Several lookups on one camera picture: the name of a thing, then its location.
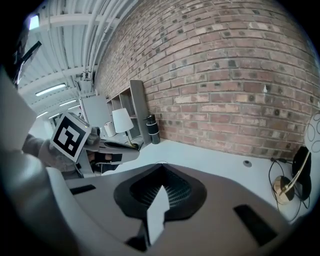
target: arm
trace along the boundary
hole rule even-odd
[[[39,158],[46,167],[54,167],[61,172],[75,170],[75,163],[51,145],[48,139],[43,140],[28,134],[22,151]]]

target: black thermos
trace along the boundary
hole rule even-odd
[[[156,122],[156,118],[154,114],[151,114],[146,117],[146,127],[148,129],[148,133],[151,136],[152,144],[160,143],[160,135],[159,135],[159,128]]]

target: person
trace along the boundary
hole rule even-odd
[[[98,127],[92,128],[91,134],[86,140],[86,144],[94,145],[99,143],[100,133],[98,130]],[[22,151],[40,159],[45,167],[53,167],[60,170],[65,180],[81,178],[80,174],[77,172],[75,163],[55,148],[50,143],[49,139],[36,138],[33,135],[28,134],[23,144]],[[87,151],[87,155],[89,162],[93,163],[96,157],[95,152]],[[111,161],[112,155],[104,154],[104,160]]]
[[[84,120],[84,116],[81,113],[78,114],[78,117]]]

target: headphones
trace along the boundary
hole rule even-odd
[[[308,149],[305,146],[301,146],[297,153],[295,154],[292,162],[292,175],[293,177],[297,175],[297,172],[299,171],[300,167],[302,166],[307,154]],[[310,178],[310,172],[311,172],[311,154],[309,155],[308,159],[306,160],[306,163],[302,169],[302,172],[297,179],[296,182],[301,184],[302,186],[302,194],[301,200],[305,201],[308,199],[311,193],[311,178]]]

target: ceiling light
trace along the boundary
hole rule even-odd
[[[35,15],[30,19],[29,30],[33,30],[37,27],[39,27],[39,16]]]
[[[43,95],[43,94],[49,93],[49,92],[51,92],[51,91],[54,91],[54,90],[57,90],[57,89],[60,89],[60,88],[63,88],[63,87],[66,87],[66,84],[65,84],[65,83],[62,83],[62,84],[59,84],[59,85],[55,85],[55,86],[50,87],[50,88],[48,88],[48,89],[39,91],[39,92],[37,92],[35,95],[36,95],[36,96],[41,96],[41,95]]]
[[[66,103],[62,103],[61,105],[59,105],[59,107],[62,107],[62,106],[64,106],[64,105],[67,105],[67,104],[70,104],[70,103],[76,102],[76,101],[77,101],[77,100],[74,99],[74,100],[68,101],[68,102],[66,102]]]
[[[54,117],[59,116],[59,115],[60,115],[60,113],[55,114],[55,115],[53,115],[53,116],[50,116],[49,119],[50,119],[50,118],[54,118]]]
[[[38,115],[36,118],[39,118],[39,117],[41,117],[41,116],[43,116],[43,115],[45,115],[45,114],[47,114],[47,113],[48,113],[48,111],[46,111],[46,112],[44,112],[44,113],[42,113],[42,114]]]
[[[79,107],[79,106],[80,106],[80,105],[76,105],[76,106],[69,107],[68,110],[72,110],[72,109],[74,109],[74,108],[76,108],[76,107]]]

